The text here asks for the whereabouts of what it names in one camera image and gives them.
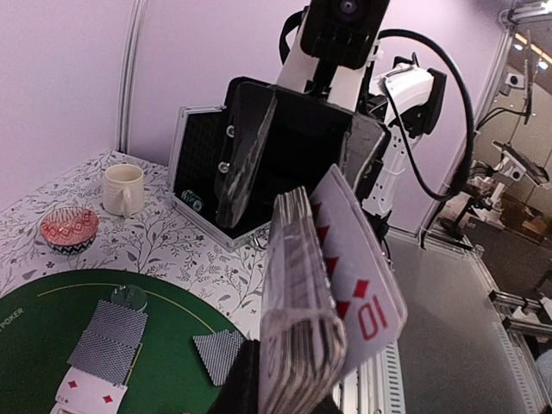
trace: lens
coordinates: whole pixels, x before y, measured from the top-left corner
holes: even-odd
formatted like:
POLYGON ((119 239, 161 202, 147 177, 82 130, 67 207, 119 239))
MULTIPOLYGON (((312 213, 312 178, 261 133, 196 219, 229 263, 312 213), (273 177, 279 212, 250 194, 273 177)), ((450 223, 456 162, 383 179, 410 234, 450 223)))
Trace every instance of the lens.
POLYGON ((353 0, 342 0, 339 7, 346 15, 352 15, 359 8, 358 4, 353 0))
POLYGON ((363 15, 366 0, 335 0, 332 2, 334 16, 341 22, 355 22, 363 15))

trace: small bowl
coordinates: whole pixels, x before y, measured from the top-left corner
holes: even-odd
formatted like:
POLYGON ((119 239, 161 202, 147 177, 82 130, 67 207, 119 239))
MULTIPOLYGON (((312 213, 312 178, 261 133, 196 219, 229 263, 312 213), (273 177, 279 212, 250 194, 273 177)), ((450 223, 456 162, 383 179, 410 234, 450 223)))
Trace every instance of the small bowl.
POLYGON ((61 254, 79 254, 96 238, 100 221, 92 210, 65 207, 52 211, 41 222, 46 244, 61 254))

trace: purple wall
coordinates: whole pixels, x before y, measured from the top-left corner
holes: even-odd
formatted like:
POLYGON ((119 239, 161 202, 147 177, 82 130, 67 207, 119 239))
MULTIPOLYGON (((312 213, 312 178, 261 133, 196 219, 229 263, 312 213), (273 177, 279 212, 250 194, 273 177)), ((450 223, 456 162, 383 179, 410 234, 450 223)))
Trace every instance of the purple wall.
MULTIPOLYGON (((485 98, 482 94, 503 33, 498 24, 499 12, 510 5, 510 0, 394 0, 384 27, 415 30, 443 47, 460 67, 476 109, 485 98)), ((448 72, 437 56, 414 42, 387 40, 382 47, 386 55, 376 72, 386 70, 395 55, 409 56, 412 51, 417 52, 421 66, 448 72)), ((434 191, 439 191, 456 154, 463 151, 464 119, 460 92, 449 75, 439 123, 433 134, 424 137, 414 151, 420 171, 434 191)), ((410 166, 398 186, 394 205, 391 225, 416 233, 432 200, 418 185, 410 166)))
MULTIPOLYGON (((178 108, 221 104, 228 82, 248 75, 275 81, 281 64, 278 38, 285 19, 307 0, 258 1, 150 0, 138 51, 131 113, 132 154, 168 162, 178 108)), ((498 14, 509 0, 392 0, 385 28, 409 28, 428 35, 460 65, 474 105, 482 98, 498 49, 498 14)), ((388 40, 376 73, 388 70, 394 56, 418 52, 421 65, 444 70, 431 52, 410 41, 388 40)), ((463 146, 460 94, 449 82, 439 125, 416 149, 426 181, 442 183, 463 146)), ((400 185, 392 224, 417 231, 431 206, 408 172, 400 185)))
POLYGON ((113 148, 131 1, 0 1, 0 210, 113 148))

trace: white mug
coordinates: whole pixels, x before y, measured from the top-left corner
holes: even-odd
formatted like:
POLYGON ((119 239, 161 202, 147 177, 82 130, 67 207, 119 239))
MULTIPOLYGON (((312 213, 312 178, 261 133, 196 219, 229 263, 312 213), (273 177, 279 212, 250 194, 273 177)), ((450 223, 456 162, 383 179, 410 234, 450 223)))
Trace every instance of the white mug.
POLYGON ((131 217, 144 208, 144 172, 132 164, 105 170, 103 207, 116 216, 131 217))

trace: green poker table mat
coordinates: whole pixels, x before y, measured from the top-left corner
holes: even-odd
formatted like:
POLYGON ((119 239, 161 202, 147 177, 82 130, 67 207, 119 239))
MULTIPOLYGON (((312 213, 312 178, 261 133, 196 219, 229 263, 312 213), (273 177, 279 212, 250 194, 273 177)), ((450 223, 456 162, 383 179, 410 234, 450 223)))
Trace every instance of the green poker table mat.
POLYGON ((236 327, 175 285, 114 270, 55 274, 0 299, 0 411, 49 413, 97 302, 129 284, 146 292, 148 319, 117 414, 207 412, 220 387, 192 337, 236 327))

